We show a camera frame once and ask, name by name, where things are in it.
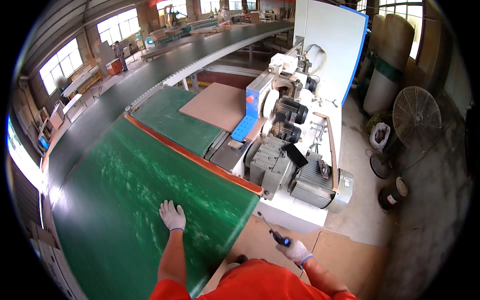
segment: ceiling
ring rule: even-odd
[[[76,36],[83,26],[91,27],[134,7],[140,0],[58,0],[52,1],[37,20],[37,30],[24,59],[24,70],[36,72],[63,44]]]

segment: gloved hand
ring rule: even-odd
[[[177,205],[177,210],[175,210],[173,201],[165,200],[163,203],[160,203],[160,209],[158,211],[163,223],[165,223],[165,226],[167,226],[170,231],[174,229],[185,230],[187,220],[185,219],[183,208],[180,205]]]
[[[296,265],[301,266],[307,258],[313,255],[305,248],[303,243],[299,240],[290,239],[290,247],[277,244],[276,249],[283,253],[288,259],[293,261]]]

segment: worker in gray shirt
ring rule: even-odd
[[[115,55],[119,58],[122,66],[123,66],[123,71],[127,72],[127,63],[125,62],[125,54],[123,54],[123,45],[121,45],[118,41],[115,42],[115,46],[113,47],[113,51],[115,52]]]

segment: fan grille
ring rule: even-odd
[[[418,86],[409,86],[400,91],[393,105],[392,117],[398,138],[412,150],[427,150],[442,127],[435,99]]]

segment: black tool handle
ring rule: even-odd
[[[280,245],[284,245],[286,247],[290,247],[291,242],[289,238],[284,238],[278,233],[277,231],[270,230],[270,233],[273,234],[273,239],[279,243]]]

